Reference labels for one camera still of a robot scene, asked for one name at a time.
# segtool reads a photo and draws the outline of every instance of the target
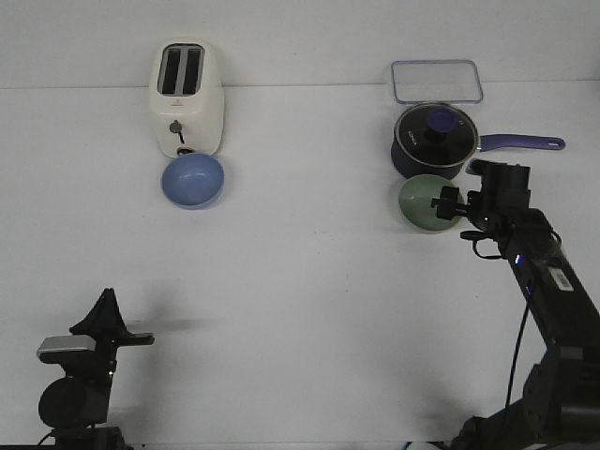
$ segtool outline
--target bowl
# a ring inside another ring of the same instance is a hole
[[[456,216],[452,220],[438,218],[435,215],[436,209],[431,207],[431,199],[440,198],[440,192],[446,186],[455,187],[454,183],[439,175],[422,174],[409,178],[398,195],[400,211],[412,225],[421,230],[442,232],[454,227],[461,217]],[[458,200],[463,203],[460,194]]]
[[[174,159],[162,173],[165,196],[185,209],[203,209],[213,203],[223,188],[220,163],[204,153],[189,153]]]

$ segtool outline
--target pot lid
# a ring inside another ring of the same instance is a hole
[[[433,167],[460,164],[479,144],[471,118],[444,103],[423,103],[409,108],[397,120],[395,133],[403,152]]]

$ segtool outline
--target rectangular glass lid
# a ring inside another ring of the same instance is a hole
[[[401,104],[479,103],[484,98],[477,66],[468,59],[395,61],[392,84]]]

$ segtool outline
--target lid knob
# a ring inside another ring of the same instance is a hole
[[[427,125],[438,133],[449,133],[458,124],[458,114],[450,108],[440,106],[427,116]]]

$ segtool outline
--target blue bowl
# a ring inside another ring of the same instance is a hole
[[[223,167],[204,153],[188,153],[174,159],[162,173],[165,196],[185,209],[203,209],[214,202],[223,188]]]

